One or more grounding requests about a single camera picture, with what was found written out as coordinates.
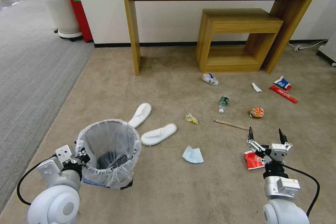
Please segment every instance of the plastic bottle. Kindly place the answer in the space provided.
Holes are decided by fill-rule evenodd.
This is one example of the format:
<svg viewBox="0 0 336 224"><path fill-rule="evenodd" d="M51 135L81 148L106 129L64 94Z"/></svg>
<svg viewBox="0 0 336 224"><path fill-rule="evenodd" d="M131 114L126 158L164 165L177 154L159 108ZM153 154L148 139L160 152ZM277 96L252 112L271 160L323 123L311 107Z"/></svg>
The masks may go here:
<svg viewBox="0 0 336 224"><path fill-rule="evenodd" d="M229 98L222 96L219 101L219 113L223 114L226 106L229 103Z"/></svg>

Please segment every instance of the red trash bin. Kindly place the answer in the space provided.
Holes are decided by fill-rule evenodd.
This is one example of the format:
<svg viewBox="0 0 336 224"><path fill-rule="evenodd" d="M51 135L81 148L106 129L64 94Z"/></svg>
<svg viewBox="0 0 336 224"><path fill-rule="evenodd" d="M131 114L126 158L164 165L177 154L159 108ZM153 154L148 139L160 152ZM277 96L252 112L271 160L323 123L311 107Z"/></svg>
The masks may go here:
<svg viewBox="0 0 336 224"><path fill-rule="evenodd" d="M74 9L80 30L83 34L83 39L87 43L93 41L88 20L86 19L85 12L81 3L81 0L70 0Z"/></svg>

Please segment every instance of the trash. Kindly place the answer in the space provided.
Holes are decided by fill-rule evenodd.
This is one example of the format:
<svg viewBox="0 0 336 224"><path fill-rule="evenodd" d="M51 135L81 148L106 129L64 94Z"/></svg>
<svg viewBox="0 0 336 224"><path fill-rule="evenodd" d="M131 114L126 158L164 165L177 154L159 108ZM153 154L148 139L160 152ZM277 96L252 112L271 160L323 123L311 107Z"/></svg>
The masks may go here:
<svg viewBox="0 0 336 224"><path fill-rule="evenodd" d="M284 78L283 75L278 80L276 80L274 84L287 90L292 88L291 84Z"/></svg>
<svg viewBox="0 0 336 224"><path fill-rule="evenodd" d="M244 153L248 170L265 167L261 163L261 157L257 156L253 151L249 150Z"/></svg>
<svg viewBox="0 0 336 224"><path fill-rule="evenodd" d="M242 129L242 130L247 130L247 131L250 130L249 128L246 128L246 127L243 127L243 126L240 126L240 125L237 125L237 124L232 124L232 123L230 123L230 122L219 121L219 120L216 120L216 119L214 119L213 121L214 121L215 123L221 123L221 124L230 125L230 126L233 126L233 127L236 127L236 128L240 128L240 129Z"/></svg>
<svg viewBox="0 0 336 224"><path fill-rule="evenodd" d="M152 131L148 131L141 136L141 142L144 145L152 146L158 144L170 137L177 131L177 126L174 123L167 124L166 126Z"/></svg>
<svg viewBox="0 0 336 224"><path fill-rule="evenodd" d="M283 97L287 98L288 100L290 100L293 103L297 103L298 101L296 99L294 99L293 97L291 97L290 95L287 94L286 91L282 90L281 88L274 86L269 87L271 90L273 90L274 92L282 95Z"/></svg>
<svg viewBox="0 0 336 224"><path fill-rule="evenodd" d="M193 149L190 146L186 148L182 157L190 163L203 163L203 157L199 148Z"/></svg>
<svg viewBox="0 0 336 224"><path fill-rule="evenodd" d="M82 168L84 183L114 189L132 183L141 142L138 132L127 122L108 119L90 124L78 135L76 154L82 148L91 159Z"/></svg>
<svg viewBox="0 0 336 224"><path fill-rule="evenodd" d="M204 80L206 83L209 83L210 85L213 85L213 86L218 85L218 80L211 73L203 74L202 80Z"/></svg>
<svg viewBox="0 0 336 224"><path fill-rule="evenodd" d="M186 114L185 120L189 121L189 122L192 122L194 124L198 124L198 120L196 119L196 117L193 117L193 115L190 114L190 113Z"/></svg>
<svg viewBox="0 0 336 224"><path fill-rule="evenodd" d="M219 111L218 112L223 114L228 103L229 103L229 98L222 96L219 100Z"/></svg>
<svg viewBox="0 0 336 224"><path fill-rule="evenodd" d="M255 107L248 111L251 117L263 117L264 116L264 110L261 107Z"/></svg>
<svg viewBox="0 0 336 224"><path fill-rule="evenodd" d="M257 93L261 92L261 89L258 88L258 86L257 86L254 82L252 82L251 85L252 85L252 87L254 88L254 90L255 90Z"/></svg>

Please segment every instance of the wooden stool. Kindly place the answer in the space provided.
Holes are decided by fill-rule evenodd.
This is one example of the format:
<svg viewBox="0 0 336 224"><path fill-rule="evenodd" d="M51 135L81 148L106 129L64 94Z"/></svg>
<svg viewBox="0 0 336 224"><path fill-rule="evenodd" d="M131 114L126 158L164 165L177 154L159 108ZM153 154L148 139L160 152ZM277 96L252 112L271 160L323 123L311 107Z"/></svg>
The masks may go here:
<svg viewBox="0 0 336 224"><path fill-rule="evenodd" d="M203 9L196 56L202 72L259 71L283 21L262 9ZM250 33L245 46L210 47L213 34Z"/></svg>

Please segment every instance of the plastic bag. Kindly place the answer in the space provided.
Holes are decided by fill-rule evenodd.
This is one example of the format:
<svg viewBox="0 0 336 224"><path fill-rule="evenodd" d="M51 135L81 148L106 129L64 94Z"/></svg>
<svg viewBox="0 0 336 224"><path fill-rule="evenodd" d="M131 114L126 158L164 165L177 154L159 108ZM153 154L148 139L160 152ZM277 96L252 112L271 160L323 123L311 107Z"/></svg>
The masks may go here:
<svg viewBox="0 0 336 224"><path fill-rule="evenodd" d="M83 182L120 189L133 181L141 142L127 122L108 119L90 124L78 135L76 153L83 147L91 159L82 168Z"/></svg>

